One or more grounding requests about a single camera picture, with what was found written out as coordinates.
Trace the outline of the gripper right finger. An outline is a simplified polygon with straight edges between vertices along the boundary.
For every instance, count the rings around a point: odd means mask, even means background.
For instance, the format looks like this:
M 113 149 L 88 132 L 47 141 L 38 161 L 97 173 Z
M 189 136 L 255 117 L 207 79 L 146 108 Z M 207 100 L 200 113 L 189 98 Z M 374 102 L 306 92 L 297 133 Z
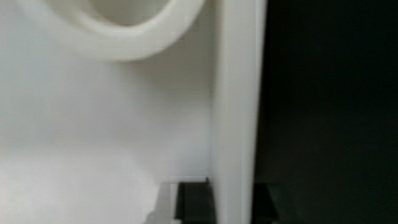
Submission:
M 280 212 L 269 185 L 265 183 L 255 184 L 253 191 L 253 223 L 251 224 L 274 224 L 280 221 Z

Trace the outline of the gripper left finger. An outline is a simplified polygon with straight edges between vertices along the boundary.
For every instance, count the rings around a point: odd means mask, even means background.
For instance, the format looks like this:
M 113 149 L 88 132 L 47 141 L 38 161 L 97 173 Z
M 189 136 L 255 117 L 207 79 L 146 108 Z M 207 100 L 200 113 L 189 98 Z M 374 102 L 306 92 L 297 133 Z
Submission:
M 210 180 L 164 183 L 148 224 L 217 224 Z

